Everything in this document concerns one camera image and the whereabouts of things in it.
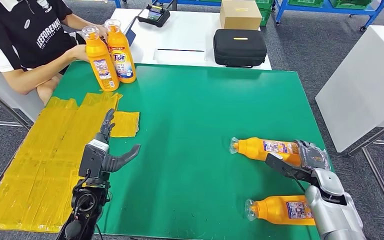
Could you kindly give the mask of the person's right hand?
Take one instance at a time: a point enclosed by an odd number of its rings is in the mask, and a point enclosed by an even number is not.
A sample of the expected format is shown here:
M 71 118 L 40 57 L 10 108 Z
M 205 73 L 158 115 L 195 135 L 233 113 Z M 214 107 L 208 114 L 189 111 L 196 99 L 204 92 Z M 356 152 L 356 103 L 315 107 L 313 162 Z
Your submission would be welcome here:
M 85 44 L 79 44 L 72 47 L 71 49 L 65 52 L 65 55 L 71 62 L 74 62 L 74 61 L 84 61 L 88 63 L 90 62 L 86 52 Z

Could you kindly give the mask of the person's left hand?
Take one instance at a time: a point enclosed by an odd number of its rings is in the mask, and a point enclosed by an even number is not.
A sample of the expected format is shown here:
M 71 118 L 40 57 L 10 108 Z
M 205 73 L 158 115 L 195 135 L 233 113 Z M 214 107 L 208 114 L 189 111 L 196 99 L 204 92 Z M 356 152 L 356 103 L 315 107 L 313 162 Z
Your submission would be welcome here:
M 108 39 L 108 30 L 100 24 L 95 24 L 96 28 L 99 30 L 99 35 L 107 41 Z

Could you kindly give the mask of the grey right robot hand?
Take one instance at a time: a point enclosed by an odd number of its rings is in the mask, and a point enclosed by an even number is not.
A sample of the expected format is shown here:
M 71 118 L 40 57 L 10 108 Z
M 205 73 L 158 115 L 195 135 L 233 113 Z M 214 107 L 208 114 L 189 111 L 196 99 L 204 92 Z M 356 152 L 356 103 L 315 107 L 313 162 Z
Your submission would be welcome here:
M 294 142 L 298 146 L 301 168 L 307 171 L 316 168 L 331 170 L 328 153 L 325 149 L 322 150 L 314 143 L 305 140 L 295 140 Z

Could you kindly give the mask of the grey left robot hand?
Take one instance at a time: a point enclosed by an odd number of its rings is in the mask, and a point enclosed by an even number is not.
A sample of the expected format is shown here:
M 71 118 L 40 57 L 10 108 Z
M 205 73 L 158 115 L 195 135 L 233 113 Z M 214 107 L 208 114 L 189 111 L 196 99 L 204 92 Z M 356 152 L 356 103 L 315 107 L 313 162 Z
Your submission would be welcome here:
M 114 108 L 110 108 L 107 111 L 100 130 L 95 135 L 95 139 L 107 145 L 109 144 L 111 130 L 116 125 L 115 123 L 112 123 L 112 120 L 114 119 L 114 113 Z M 141 144 L 135 144 L 130 151 L 120 156 L 113 156 L 109 153 L 106 153 L 102 161 L 102 170 L 108 173 L 117 172 L 138 155 L 140 148 Z

